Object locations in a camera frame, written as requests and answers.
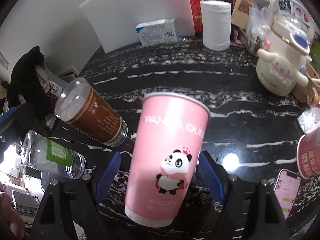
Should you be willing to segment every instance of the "cup lid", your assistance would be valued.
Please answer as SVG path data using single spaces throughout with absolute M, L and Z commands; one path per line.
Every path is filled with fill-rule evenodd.
M 147 98 L 150 98 L 150 97 L 153 97 L 153 96 L 172 96 L 172 97 L 179 97 L 179 98 L 183 98 L 183 99 L 189 100 L 189 101 L 191 101 L 193 103 L 198 104 L 199 106 L 201 106 L 207 112 L 208 120 L 210 120 L 210 118 L 211 118 L 210 110 L 204 103 L 202 103 L 199 100 L 196 100 L 196 99 L 194 99 L 192 97 L 186 96 L 184 94 L 175 93 L 175 92 L 152 92 L 152 93 L 148 93 L 143 97 L 142 104 Z
M 83 77 L 69 83 L 59 96 L 54 113 L 58 118 L 67 122 L 83 107 L 90 93 L 90 85 Z

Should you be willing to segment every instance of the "green label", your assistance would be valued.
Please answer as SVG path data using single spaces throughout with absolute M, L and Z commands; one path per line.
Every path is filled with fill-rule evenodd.
M 289 202 L 289 203 L 291 203 L 291 201 L 292 201 L 292 199 L 291 199 L 291 198 L 288 198 L 288 197 L 284 197 L 282 200 L 283 200 L 283 201 L 286 201 L 286 202 Z
M 71 167 L 72 155 L 69 149 L 49 139 L 47 139 L 47 147 L 47 160 Z
M 312 53 L 316 54 L 317 56 L 320 56 L 320 43 L 318 42 L 313 43 Z

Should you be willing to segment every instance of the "barcode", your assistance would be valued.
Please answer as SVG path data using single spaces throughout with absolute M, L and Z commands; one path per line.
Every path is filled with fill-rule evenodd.
M 161 40 L 161 39 L 162 39 L 162 36 L 159 34 L 146 36 L 147 41 L 154 41 L 154 40 Z
M 173 32 L 167 32 L 167 33 L 164 33 L 164 36 L 165 37 L 173 37 L 174 34 L 173 34 Z

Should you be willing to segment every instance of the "cardboard box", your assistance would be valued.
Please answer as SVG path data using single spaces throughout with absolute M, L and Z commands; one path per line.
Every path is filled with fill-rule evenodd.
M 175 18 L 140 23 L 136 31 L 143 46 L 177 42 L 179 38 Z
M 237 0 L 231 15 L 231 23 L 245 30 L 249 19 L 249 8 L 252 4 L 253 0 Z

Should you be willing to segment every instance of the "screw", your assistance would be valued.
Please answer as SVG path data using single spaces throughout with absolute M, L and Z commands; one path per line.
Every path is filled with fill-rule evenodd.
M 268 182 L 266 179 L 262 179 L 262 180 L 261 180 L 261 184 L 262 184 L 263 186 L 266 186 L 266 185 L 269 185 L 269 182 Z
M 83 180 L 89 180 L 90 178 L 91 178 L 90 174 L 84 174 L 84 175 L 82 176 L 82 179 L 83 179 Z
M 0 135 L 0 142 L 2 142 L 2 143 L 5 142 L 5 136 L 4 135 Z
M 235 181 L 235 180 L 238 179 L 238 177 L 236 175 L 234 175 L 234 174 L 230 174 L 229 175 L 229 179 L 231 179 L 232 181 Z
M 51 184 L 52 186 L 55 186 L 55 185 L 58 184 L 58 180 L 57 180 L 57 179 L 53 179 L 53 180 L 51 180 L 50 184 Z

